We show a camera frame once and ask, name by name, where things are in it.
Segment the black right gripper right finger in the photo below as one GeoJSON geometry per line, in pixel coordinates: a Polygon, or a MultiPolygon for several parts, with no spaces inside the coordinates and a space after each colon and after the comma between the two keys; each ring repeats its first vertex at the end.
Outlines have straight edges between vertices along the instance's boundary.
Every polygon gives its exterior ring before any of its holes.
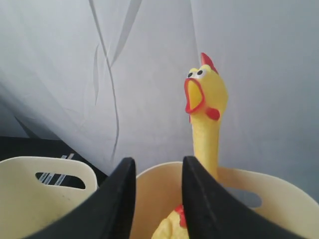
{"type": "Polygon", "coordinates": [[[298,235],[249,209],[194,156],[182,162],[182,204],[191,239],[296,239],[298,235]]]}

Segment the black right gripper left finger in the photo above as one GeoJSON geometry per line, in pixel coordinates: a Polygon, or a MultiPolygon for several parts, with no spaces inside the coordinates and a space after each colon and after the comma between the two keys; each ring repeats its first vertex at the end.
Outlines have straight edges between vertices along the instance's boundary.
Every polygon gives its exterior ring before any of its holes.
{"type": "Polygon", "coordinates": [[[136,162],[121,160],[87,200],[31,239],[128,239],[136,204],[136,162]]]}

